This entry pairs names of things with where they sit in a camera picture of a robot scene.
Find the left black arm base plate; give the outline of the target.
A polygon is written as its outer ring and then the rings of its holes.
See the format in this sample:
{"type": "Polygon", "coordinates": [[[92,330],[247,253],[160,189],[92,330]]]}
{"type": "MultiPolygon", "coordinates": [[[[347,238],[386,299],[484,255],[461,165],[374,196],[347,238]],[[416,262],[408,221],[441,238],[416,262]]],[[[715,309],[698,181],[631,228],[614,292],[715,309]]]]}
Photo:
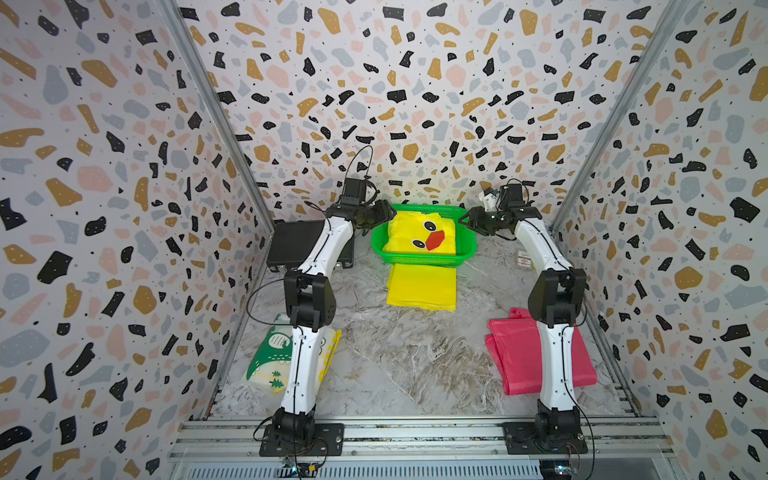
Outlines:
{"type": "Polygon", "coordinates": [[[269,425],[265,429],[259,455],[261,457],[340,456],[344,437],[343,423],[316,424],[314,432],[304,439],[278,433],[273,425],[269,425]]]}

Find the aluminium mounting rail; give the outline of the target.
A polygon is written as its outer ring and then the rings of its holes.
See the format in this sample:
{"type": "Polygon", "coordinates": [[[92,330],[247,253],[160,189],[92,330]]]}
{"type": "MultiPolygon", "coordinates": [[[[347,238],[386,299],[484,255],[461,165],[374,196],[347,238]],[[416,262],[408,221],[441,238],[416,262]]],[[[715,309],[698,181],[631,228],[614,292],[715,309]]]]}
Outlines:
{"type": "Polygon", "coordinates": [[[182,426],[165,479],[682,479],[658,421],[596,417],[585,450],[542,450],[512,417],[336,417],[308,451],[266,451],[257,418],[182,426]]]}

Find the pink raincoat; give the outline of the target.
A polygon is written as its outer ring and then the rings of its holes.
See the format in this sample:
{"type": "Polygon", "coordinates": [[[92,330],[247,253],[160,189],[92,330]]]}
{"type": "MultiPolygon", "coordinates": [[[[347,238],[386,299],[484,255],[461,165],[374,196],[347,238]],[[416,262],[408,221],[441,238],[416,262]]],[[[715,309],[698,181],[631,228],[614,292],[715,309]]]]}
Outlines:
{"type": "MultiPolygon", "coordinates": [[[[506,395],[539,394],[542,390],[545,370],[538,325],[524,308],[511,308],[506,318],[488,322],[490,333],[485,344],[499,370],[506,395]]],[[[574,387],[595,385],[598,375],[582,335],[577,328],[568,331],[573,332],[572,374],[568,379],[574,387]]]]}

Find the plain yellow raincoat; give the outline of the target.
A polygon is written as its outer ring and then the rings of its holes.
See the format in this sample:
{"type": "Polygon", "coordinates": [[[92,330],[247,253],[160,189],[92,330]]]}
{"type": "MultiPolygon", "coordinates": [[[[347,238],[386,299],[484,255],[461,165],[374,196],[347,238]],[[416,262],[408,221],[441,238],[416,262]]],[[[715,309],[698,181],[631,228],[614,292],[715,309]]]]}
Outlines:
{"type": "Polygon", "coordinates": [[[387,304],[429,311],[455,311],[457,271],[454,268],[395,264],[387,282],[387,304]]]}

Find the white green dinosaur raincoat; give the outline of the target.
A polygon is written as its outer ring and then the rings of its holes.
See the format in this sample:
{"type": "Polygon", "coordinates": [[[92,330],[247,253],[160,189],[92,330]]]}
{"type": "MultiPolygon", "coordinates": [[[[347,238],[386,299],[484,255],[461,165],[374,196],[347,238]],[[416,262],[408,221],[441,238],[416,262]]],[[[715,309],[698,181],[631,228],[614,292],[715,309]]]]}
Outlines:
{"type": "MultiPolygon", "coordinates": [[[[271,326],[264,340],[256,350],[244,380],[272,393],[281,393],[289,384],[288,374],[292,355],[291,326],[283,326],[288,317],[281,313],[275,321],[279,326],[271,326]]],[[[317,380],[315,392],[318,392],[322,381],[330,370],[331,363],[342,337],[340,330],[327,327],[318,347],[317,380]]]]}

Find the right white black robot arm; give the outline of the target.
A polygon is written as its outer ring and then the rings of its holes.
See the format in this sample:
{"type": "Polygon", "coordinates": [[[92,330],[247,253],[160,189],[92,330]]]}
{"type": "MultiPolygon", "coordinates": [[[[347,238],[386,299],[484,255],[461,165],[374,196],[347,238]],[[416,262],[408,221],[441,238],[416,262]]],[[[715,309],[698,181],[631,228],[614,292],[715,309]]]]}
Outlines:
{"type": "Polygon", "coordinates": [[[584,453],[585,415],[573,393],[572,343],[586,273],[560,252],[521,182],[486,188],[479,198],[481,205],[471,208],[459,223],[484,236],[510,230],[539,272],[528,297],[528,311],[539,332],[543,374],[532,439],[547,452],[570,447],[584,453]]]}

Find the black hard case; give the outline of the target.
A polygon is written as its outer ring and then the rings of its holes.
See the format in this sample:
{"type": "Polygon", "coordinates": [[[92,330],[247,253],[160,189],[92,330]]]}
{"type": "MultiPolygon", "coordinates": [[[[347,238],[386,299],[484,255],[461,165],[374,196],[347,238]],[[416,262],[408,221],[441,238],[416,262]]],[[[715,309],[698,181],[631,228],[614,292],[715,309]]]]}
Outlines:
{"type": "Polygon", "coordinates": [[[337,216],[323,221],[277,223],[267,266],[272,272],[284,267],[330,277],[337,265],[353,267],[353,233],[352,223],[337,216]]]}

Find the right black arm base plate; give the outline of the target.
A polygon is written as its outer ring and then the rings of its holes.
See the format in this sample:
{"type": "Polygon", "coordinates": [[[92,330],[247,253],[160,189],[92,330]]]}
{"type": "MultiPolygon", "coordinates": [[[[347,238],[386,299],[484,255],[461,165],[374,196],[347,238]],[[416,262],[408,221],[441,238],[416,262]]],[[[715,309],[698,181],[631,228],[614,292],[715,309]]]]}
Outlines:
{"type": "Polygon", "coordinates": [[[589,450],[580,432],[547,431],[535,422],[504,422],[501,424],[508,455],[586,454],[589,450]]]}

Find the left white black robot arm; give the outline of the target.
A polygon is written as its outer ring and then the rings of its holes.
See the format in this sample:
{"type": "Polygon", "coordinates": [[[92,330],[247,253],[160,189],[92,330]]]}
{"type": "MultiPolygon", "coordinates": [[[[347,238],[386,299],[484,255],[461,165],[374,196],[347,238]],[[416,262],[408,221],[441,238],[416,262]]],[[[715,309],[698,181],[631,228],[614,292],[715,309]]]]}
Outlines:
{"type": "Polygon", "coordinates": [[[292,332],[290,371],[281,405],[265,427],[261,455],[275,456],[290,448],[308,452],[323,442],[316,433],[316,386],[320,343],[337,307],[331,274],[357,230],[367,233],[395,215],[390,203],[378,197],[369,177],[346,178],[338,201],[323,211],[324,229],[307,257],[283,277],[292,332]]]}

